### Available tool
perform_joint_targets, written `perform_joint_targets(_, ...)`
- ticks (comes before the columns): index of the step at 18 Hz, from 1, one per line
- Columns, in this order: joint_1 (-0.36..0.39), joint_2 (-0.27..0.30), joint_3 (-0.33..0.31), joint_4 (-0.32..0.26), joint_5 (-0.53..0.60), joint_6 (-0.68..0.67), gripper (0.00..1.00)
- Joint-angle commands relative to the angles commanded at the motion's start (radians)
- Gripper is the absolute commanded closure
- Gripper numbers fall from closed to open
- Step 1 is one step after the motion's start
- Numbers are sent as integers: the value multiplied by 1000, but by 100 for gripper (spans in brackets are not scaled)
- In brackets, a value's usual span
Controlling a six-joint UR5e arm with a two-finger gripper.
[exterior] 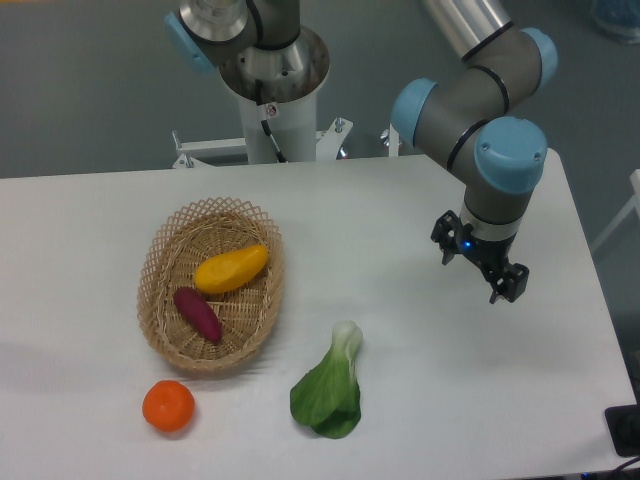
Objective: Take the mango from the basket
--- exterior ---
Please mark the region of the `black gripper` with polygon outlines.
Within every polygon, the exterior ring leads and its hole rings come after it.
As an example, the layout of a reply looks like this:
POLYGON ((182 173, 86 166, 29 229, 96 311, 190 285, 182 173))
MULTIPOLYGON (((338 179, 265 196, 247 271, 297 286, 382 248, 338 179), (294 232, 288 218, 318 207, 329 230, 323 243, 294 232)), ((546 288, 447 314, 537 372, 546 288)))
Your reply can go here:
POLYGON ((498 299, 514 303, 525 292, 529 278, 529 269, 525 265, 508 262, 515 236, 494 241, 480 239, 473 233, 472 225, 462 226, 459 217, 451 210, 439 217, 431 240, 439 246, 441 263, 447 265, 456 255, 462 254, 479 269, 489 272, 486 280, 492 288, 490 304, 495 304, 498 299))

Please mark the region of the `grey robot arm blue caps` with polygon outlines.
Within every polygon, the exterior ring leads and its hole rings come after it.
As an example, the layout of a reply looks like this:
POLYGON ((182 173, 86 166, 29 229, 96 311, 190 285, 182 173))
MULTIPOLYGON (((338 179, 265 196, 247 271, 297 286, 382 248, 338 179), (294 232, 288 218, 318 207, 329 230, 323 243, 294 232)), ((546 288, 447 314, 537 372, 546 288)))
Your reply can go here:
MULTIPOLYGON (((518 29, 497 1, 426 5, 464 63, 441 86, 409 83, 390 124, 464 184, 459 212, 435 223, 431 238, 445 261, 461 255, 490 284, 494 298, 517 300, 529 271, 508 254, 540 181, 547 140, 534 123, 511 115, 554 75, 553 41, 518 29)), ((183 1, 164 25, 197 72, 217 71, 236 96, 251 163, 316 160, 316 95, 330 59, 324 41, 300 21, 296 1, 183 1)))

